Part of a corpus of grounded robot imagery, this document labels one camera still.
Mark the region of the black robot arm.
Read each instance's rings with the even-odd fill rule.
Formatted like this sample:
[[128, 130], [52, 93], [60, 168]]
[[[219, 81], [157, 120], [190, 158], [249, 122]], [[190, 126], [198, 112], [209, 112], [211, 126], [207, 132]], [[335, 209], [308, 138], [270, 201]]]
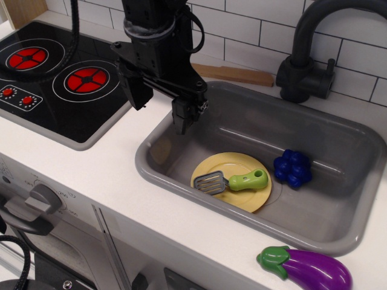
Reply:
[[184, 135], [207, 109], [207, 84], [190, 57], [192, 26], [203, 28], [186, 1], [123, 1], [123, 28], [130, 42], [111, 45], [117, 74], [132, 107], [141, 109], [158, 91], [172, 99], [175, 131]]

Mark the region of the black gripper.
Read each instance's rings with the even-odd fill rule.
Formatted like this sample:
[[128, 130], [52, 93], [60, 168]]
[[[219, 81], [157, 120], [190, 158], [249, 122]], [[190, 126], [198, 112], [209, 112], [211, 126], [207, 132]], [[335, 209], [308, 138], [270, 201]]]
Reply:
[[207, 85], [190, 62], [191, 54], [203, 43], [194, 47], [190, 28], [179, 28], [158, 39], [114, 42], [111, 49], [118, 57], [117, 74], [132, 107], [137, 111], [143, 108], [153, 97], [153, 90], [174, 98], [175, 132], [184, 135], [199, 120], [197, 107], [206, 103]]

